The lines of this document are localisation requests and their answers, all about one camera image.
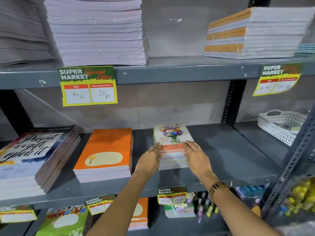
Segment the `hand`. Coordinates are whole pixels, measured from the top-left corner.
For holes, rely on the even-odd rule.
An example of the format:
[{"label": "hand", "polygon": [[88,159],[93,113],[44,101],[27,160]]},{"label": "hand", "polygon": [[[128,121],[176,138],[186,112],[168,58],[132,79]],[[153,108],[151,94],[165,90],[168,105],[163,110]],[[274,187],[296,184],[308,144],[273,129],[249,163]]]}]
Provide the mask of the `hand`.
[{"label": "hand", "polygon": [[160,166],[160,143],[156,143],[150,147],[142,156],[136,165],[135,172],[144,173],[148,178],[151,177]]},{"label": "hand", "polygon": [[183,153],[186,156],[187,166],[199,180],[206,187],[209,182],[212,184],[216,183],[218,178],[212,171],[209,157],[202,151],[201,147],[197,143],[191,141],[186,141],[183,143],[183,146],[185,148]]}]

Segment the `forearm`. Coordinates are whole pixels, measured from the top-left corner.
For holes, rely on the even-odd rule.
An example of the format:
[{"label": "forearm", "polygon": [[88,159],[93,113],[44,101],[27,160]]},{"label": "forearm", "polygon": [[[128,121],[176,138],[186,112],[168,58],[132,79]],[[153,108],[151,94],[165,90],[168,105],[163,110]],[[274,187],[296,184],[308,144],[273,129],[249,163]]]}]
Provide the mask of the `forearm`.
[{"label": "forearm", "polygon": [[125,236],[148,176],[135,172],[87,236]]},{"label": "forearm", "polygon": [[[214,173],[202,179],[207,190],[218,181]],[[216,190],[213,194],[213,201],[219,208],[233,236],[279,236],[228,188]]]}]

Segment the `green notebook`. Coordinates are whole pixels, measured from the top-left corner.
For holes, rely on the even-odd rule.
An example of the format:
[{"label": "green notebook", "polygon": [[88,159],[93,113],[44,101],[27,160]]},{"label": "green notebook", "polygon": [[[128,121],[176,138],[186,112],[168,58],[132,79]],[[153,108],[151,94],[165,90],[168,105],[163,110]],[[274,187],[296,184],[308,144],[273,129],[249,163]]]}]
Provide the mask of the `green notebook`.
[{"label": "green notebook", "polygon": [[49,209],[36,236],[84,235],[88,209],[85,205]]}]

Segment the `stack of orange notebooks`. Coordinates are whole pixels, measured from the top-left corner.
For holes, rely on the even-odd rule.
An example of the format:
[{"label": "stack of orange notebooks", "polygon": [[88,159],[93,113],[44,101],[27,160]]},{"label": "stack of orange notebooks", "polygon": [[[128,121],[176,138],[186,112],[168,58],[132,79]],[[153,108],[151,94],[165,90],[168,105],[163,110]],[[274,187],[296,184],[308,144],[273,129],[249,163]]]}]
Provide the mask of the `stack of orange notebooks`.
[{"label": "stack of orange notebooks", "polygon": [[73,169],[79,182],[130,177],[133,141],[131,128],[95,129]]},{"label": "stack of orange notebooks", "polygon": [[148,228],[148,198],[140,198],[128,231]]}]

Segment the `person's left hand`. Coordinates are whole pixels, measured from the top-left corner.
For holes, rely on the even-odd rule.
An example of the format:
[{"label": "person's left hand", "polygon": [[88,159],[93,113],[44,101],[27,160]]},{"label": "person's left hand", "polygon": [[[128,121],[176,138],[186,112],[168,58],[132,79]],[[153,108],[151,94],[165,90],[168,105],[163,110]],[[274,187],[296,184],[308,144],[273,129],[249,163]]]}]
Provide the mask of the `person's left hand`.
[{"label": "person's left hand", "polygon": [[150,147],[142,156],[136,165],[134,173],[144,173],[148,178],[151,177],[160,166],[160,143],[156,143],[154,146]]}]

